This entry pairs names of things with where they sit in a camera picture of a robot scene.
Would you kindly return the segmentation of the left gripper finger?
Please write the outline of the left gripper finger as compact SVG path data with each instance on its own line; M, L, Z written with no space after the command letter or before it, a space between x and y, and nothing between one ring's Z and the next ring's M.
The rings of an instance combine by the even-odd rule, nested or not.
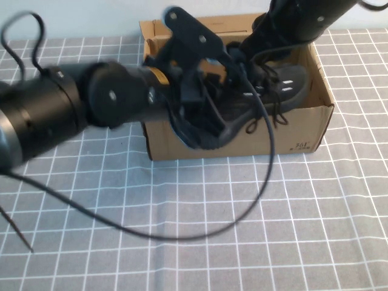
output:
M225 89L247 89L248 61L245 54L240 50L224 52L226 65L226 77L223 82Z
M231 140L231 131L206 87L202 88L202 103L199 110L200 140Z

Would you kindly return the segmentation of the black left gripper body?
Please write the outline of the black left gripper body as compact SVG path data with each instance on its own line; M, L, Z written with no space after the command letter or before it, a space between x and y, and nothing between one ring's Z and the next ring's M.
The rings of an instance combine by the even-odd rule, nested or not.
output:
M170 125L187 146L226 146L231 140L200 140L199 110L206 78L199 69L202 59L219 59L225 51L222 40L183 43L169 39L156 53L145 57L144 64L162 71L170 81L171 92L164 97ZM212 98L219 90L209 91Z

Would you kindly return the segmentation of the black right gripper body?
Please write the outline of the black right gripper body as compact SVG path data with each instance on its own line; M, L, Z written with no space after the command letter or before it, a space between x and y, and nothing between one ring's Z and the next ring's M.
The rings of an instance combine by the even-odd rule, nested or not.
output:
M300 11L269 11L257 17L252 34L241 43L246 58L291 50L304 44L300 37L303 14Z

